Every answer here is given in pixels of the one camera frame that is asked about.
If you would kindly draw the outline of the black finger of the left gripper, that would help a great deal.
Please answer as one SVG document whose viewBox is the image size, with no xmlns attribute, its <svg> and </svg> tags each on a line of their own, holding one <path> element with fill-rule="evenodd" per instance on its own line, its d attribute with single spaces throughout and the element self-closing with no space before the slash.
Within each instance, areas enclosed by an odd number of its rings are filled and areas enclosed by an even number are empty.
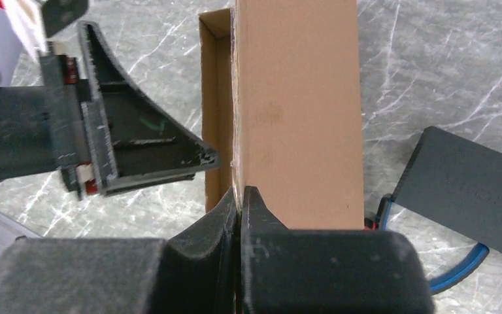
<svg viewBox="0 0 502 314">
<path fill-rule="evenodd" d="M 112 196 L 159 184 L 190 181 L 221 159 L 196 134 L 155 104 L 113 56 L 95 22 L 77 25 L 86 69 L 80 104 L 91 158 L 89 194 Z"/>
</svg>

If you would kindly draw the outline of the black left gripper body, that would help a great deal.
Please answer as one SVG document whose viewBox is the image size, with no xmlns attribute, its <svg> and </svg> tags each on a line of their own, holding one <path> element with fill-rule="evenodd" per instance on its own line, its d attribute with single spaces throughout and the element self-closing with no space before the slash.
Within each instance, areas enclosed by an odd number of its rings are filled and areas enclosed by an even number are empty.
<svg viewBox="0 0 502 314">
<path fill-rule="evenodd" d="M 86 109 L 92 59 L 51 54 L 39 58 L 40 86 L 0 87 L 0 182 L 59 171 L 79 198 L 99 191 L 90 156 Z"/>
</svg>

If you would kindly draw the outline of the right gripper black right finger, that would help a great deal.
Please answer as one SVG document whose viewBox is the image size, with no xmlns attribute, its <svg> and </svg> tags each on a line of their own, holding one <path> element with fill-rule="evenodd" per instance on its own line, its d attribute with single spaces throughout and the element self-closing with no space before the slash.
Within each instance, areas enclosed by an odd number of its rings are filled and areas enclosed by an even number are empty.
<svg viewBox="0 0 502 314">
<path fill-rule="evenodd" d="M 390 231 L 291 230 L 246 187 L 243 313 L 433 313 L 420 259 Z"/>
</svg>

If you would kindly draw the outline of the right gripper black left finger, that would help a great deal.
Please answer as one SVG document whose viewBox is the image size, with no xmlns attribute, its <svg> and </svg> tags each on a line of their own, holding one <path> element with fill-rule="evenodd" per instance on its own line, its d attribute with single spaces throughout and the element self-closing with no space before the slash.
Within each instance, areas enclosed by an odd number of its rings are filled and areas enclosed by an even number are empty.
<svg viewBox="0 0 502 314">
<path fill-rule="evenodd" d="M 0 313 L 234 313 L 228 190 L 171 239 L 27 238 L 0 256 Z"/>
</svg>

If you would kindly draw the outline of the brown cardboard express box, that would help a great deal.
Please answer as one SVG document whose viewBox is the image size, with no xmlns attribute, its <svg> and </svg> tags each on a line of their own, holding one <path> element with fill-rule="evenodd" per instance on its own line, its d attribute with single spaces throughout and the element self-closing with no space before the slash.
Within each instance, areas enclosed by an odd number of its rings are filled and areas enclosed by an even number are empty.
<svg viewBox="0 0 502 314">
<path fill-rule="evenodd" d="M 355 1 L 232 1 L 199 15 L 205 209 L 255 186 L 293 229 L 363 228 Z"/>
</svg>

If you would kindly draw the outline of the black flat pad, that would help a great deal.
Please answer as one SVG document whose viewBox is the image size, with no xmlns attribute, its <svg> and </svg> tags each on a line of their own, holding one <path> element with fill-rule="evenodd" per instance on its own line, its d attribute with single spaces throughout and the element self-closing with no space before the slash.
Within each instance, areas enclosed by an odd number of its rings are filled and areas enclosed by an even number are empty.
<svg viewBox="0 0 502 314">
<path fill-rule="evenodd" d="M 425 128 L 392 199 L 502 254 L 502 153 Z"/>
</svg>

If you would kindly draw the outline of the blue handled pliers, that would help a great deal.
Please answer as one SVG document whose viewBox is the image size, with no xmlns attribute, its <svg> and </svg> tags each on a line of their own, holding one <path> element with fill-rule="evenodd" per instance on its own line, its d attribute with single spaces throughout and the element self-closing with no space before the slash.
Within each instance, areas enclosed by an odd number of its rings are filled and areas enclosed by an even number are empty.
<svg viewBox="0 0 502 314">
<path fill-rule="evenodd" d="M 400 232 L 414 245 L 433 295 L 461 283 L 488 257 L 490 249 L 384 195 L 375 212 L 367 212 L 366 230 Z"/>
</svg>

